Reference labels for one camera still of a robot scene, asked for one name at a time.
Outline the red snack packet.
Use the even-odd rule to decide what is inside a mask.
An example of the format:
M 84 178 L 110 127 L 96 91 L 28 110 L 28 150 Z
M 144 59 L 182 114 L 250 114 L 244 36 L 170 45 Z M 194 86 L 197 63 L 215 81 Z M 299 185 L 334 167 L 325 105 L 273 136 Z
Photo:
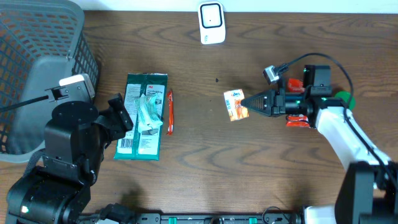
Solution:
M 303 93 L 305 88 L 303 87 L 303 81 L 295 78 L 290 78 L 287 84 L 288 92 L 290 93 Z M 308 118 L 302 114 L 300 115 L 287 115 L 286 117 L 287 127 L 301 127 L 309 128 L 310 124 Z

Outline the orange Kleenex tissue pack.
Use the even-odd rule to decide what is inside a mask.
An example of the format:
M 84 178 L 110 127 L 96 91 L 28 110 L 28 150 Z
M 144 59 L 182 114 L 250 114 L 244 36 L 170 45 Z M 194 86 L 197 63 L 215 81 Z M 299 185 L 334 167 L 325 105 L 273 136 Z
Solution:
M 245 97 L 242 89 L 224 92 L 224 100 L 230 121 L 237 121 L 249 117 L 248 109 L 241 105 L 243 99 L 245 99 Z

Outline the mint green wipe packet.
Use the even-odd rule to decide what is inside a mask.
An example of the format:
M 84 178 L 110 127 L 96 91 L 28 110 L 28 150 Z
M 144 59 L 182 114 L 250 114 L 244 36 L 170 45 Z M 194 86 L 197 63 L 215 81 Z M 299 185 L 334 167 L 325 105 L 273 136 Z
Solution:
M 157 94 L 142 95 L 134 100 L 137 106 L 138 132 L 158 129 L 163 122 L 156 108 Z

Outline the green 3M glove package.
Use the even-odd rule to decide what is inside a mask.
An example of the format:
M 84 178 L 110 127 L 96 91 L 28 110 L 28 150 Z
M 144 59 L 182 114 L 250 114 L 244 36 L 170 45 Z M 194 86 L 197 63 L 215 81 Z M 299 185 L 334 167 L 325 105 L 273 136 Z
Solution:
M 156 108 L 163 122 L 168 75 L 162 73 L 129 74 L 125 87 L 124 106 L 134 127 L 117 141 L 115 159 L 158 161 L 160 157 L 161 125 L 158 129 L 138 132 L 137 106 L 134 100 L 142 95 L 157 94 Z

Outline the green-lid white jar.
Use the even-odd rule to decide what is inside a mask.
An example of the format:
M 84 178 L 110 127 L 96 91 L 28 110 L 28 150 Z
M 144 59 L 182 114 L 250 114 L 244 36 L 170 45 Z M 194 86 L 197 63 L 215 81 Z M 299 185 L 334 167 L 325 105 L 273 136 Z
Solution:
M 356 106 L 356 100 L 351 93 L 348 91 L 339 91 L 335 94 L 336 98 L 341 98 L 345 103 L 348 104 L 348 108 L 353 110 Z

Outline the red coffee stick sachet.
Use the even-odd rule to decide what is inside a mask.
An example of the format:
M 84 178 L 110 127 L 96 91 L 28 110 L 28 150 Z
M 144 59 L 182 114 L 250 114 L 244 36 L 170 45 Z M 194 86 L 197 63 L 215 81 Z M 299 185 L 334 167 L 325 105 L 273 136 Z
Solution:
M 173 99 L 173 91 L 170 90 L 167 93 L 167 100 L 169 104 L 169 125 L 167 135 L 173 135 L 174 131 L 174 99 Z

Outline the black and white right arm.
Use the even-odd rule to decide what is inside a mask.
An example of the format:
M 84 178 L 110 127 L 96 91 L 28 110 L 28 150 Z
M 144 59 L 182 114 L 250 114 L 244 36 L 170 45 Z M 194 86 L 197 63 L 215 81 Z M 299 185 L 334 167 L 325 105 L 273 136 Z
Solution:
M 242 100 L 264 116 L 306 116 L 306 123 L 329 142 L 346 174 L 333 205 L 309 206 L 289 223 L 397 223 L 397 163 L 379 150 L 354 120 L 348 102 L 332 95 L 331 68 L 306 65 L 302 93 L 289 93 L 282 69 L 263 72 L 277 84 Z

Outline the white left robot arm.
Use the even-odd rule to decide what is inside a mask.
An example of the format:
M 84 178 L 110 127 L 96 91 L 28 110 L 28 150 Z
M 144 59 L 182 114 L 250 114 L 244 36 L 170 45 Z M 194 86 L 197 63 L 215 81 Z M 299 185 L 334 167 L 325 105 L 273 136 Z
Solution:
M 44 149 L 31 156 L 7 194 L 6 223 L 80 223 L 98 180 L 104 150 L 133 122 L 117 93 L 106 110 L 68 101 L 55 107 L 44 129 Z

